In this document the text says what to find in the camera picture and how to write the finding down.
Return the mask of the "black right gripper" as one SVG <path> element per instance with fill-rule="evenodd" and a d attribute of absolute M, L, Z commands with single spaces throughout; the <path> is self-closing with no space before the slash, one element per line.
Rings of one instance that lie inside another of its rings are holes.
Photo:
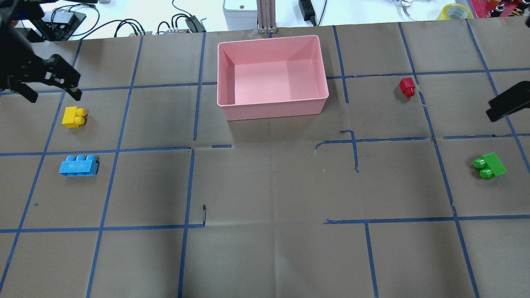
<path fill-rule="evenodd" d="M 493 123 L 530 107 L 530 81 L 521 81 L 488 102 L 485 112 Z"/>

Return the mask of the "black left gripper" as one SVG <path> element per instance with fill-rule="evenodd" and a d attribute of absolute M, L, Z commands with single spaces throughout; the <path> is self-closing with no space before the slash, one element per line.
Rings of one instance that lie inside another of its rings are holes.
<path fill-rule="evenodd" d="M 80 101 L 82 90 L 78 83 L 81 74 L 59 54 L 42 59 L 35 54 L 1 58 L 1 90 L 15 91 L 30 103 L 36 103 L 38 93 L 26 83 L 38 82 L 56 86 L 76 101 Z"/>

